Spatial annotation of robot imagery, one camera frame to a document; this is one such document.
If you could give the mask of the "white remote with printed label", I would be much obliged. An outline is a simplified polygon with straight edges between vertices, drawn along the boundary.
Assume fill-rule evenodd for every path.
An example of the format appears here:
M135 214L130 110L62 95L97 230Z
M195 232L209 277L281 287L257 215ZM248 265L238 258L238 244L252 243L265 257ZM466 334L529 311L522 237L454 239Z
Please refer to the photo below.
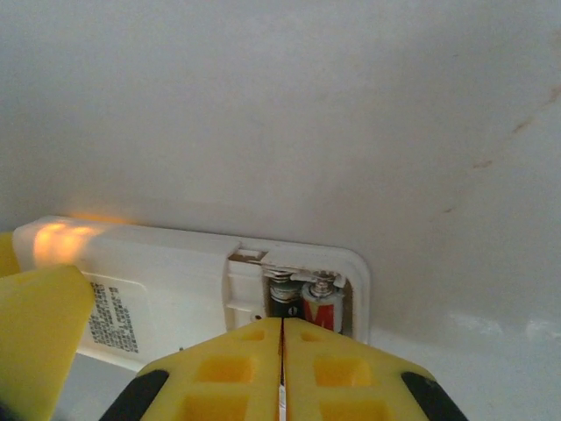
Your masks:
M369 340L371 276L345 249L56 216L11 242L25 271L82 271L96 303L78 350L130 370L275 315L287 282L332 282L343 295L337 329Z

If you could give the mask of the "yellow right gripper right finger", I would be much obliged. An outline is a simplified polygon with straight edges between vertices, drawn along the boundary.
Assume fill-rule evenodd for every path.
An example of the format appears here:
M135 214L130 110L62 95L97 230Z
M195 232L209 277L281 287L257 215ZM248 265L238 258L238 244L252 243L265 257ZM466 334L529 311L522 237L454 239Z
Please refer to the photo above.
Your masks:
M468 421L411 361L297 318L283 339L287 421Z

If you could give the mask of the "black AAA battery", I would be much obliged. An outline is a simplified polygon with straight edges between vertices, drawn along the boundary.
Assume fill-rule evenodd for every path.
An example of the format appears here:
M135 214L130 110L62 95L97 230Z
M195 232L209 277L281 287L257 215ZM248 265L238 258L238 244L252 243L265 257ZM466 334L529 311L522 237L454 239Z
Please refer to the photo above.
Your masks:
M302 284L296 281L271 282L269 315L275 318L302 318Z

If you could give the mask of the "red and white AAA battery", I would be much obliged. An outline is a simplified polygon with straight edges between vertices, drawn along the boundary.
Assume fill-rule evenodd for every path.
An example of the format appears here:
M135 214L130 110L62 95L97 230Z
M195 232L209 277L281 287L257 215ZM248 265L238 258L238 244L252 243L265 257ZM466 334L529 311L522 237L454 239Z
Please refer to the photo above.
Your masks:
M307 322L332 332L342 332L344 293L334 282L306 282L302 287L302 301Z

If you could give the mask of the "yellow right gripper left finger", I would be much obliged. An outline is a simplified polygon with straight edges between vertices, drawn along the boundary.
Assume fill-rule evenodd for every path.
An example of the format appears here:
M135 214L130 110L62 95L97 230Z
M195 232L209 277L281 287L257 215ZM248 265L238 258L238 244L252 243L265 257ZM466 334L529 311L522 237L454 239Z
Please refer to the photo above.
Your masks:
M143 367L99 421L278 421L281 320L265 318Z

